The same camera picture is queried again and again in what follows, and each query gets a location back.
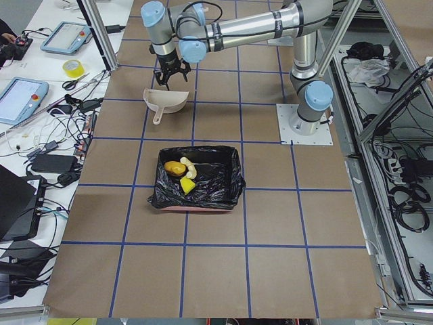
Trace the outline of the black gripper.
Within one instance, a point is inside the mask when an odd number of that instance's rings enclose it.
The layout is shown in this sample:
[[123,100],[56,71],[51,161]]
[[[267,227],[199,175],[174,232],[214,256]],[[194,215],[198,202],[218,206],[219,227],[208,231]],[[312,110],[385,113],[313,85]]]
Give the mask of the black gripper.
[[168,80],[170,74],[181,73],[184,81],[188,81],[187,75],[190,73],[190,64],[180,60],[177,52],[168,54],[157,54],[160,69],[154,70],[154,77],[159,86],[166,87],[169,90]]

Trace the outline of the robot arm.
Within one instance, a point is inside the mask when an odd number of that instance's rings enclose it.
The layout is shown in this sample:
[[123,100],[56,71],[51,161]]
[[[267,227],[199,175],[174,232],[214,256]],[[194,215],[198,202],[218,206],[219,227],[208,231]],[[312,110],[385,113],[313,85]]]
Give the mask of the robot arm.
[[201,62],[209,52],[289,36],[294,40],[290,80],[300,101],[289,125],[299,135],[314,134],[334,96],[331,87],[317,78],[316,58],[317,31],[332,15],[333,2],[284,1],[275,11],[211,23],[206,23],[203,5],[194,1],[166,7],[148,1],[141,7],[150,53],[160,65],[154,71],[158,84],[167,87],[172,75],[186,76],[191,64]]

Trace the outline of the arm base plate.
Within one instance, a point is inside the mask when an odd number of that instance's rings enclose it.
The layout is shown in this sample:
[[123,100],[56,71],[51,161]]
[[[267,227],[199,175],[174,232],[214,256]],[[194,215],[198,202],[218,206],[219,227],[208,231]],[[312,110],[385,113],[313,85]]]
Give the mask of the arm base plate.
[[298,104],[277,104],[280,143],[283,145],[332,146],[332,135],[325,113],[316,122],[298,115]]

